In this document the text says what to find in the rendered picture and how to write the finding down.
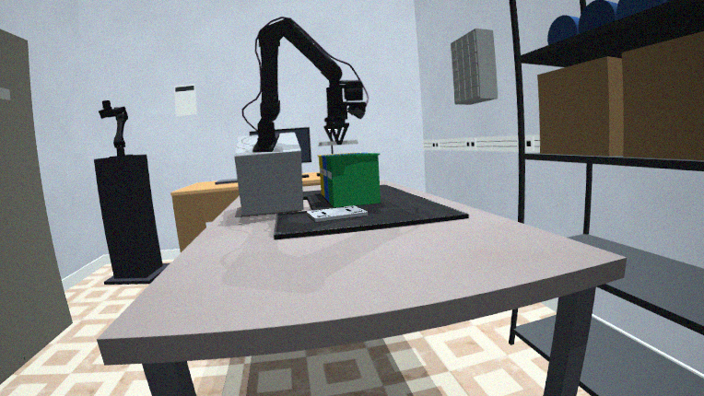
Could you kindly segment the green open-top bin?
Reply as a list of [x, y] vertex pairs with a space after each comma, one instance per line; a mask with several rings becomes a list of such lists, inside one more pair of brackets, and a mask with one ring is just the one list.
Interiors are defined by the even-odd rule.
[[326, 157], [329, 203], [333, 207], [381, 203], [378, 155]]

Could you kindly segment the blue bin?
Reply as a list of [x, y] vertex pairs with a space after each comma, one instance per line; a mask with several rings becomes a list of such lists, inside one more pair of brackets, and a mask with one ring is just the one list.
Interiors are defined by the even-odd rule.
[[327, 166], [326, 166], [326, 157], [321, 156], [323, 158], [323, 183], [324, 183], [324, 195], [325, 199], [329, 202], [329, 191], [328, 191], [328, 179], [327, 179]]

